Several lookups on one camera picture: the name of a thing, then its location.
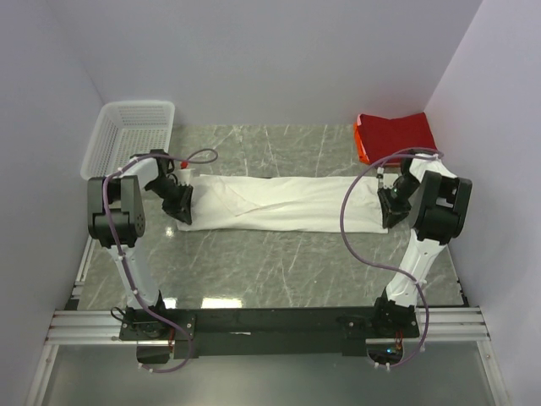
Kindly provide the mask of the white t shirt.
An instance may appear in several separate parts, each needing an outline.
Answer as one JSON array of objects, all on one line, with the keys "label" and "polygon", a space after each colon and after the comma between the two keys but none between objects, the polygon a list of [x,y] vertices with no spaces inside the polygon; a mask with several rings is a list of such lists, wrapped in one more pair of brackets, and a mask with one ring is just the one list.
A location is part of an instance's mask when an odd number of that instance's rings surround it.
[{"label": "white t shirt", "polygon": [[191,182],[192,223],[177,222],[177,229],[339,233],[342,203],[354,180],[200,175]]}]

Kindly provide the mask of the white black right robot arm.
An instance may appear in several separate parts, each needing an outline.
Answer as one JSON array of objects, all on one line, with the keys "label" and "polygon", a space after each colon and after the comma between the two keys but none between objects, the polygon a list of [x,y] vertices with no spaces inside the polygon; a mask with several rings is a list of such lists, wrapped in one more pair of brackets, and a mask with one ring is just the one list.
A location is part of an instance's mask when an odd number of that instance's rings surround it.
[{"label": "white black right robot arm", "polygon": [[402,151],[400,176],[389,188],[378,189],[382,226],[405,221],[408,246],[398,268],[374,304],[371,327],[392,337],[416,325],[415,307],[422,283],[441,251],[463,230],[473,181],[446,168],[436,151]]}]

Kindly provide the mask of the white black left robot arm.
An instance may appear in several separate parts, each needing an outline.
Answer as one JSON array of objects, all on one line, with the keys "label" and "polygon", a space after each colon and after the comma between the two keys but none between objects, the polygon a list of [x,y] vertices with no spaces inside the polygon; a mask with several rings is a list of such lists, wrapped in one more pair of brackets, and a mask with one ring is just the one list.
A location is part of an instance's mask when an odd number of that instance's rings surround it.
[{"label": "white black left robot arm", "polygon": [[181,184],[174,160],[164,150],[133,156],[125,167],[107,177],[94,177],[87,184],[88,230],[113,258],[126,293],[122,323],[151,340],[168,330],[189,336],[175,322],[150,274],[142,253],[145,212],[141,193],[151,191],[161,198],[161,209],[171,218],[190,225],[194,188]]}]

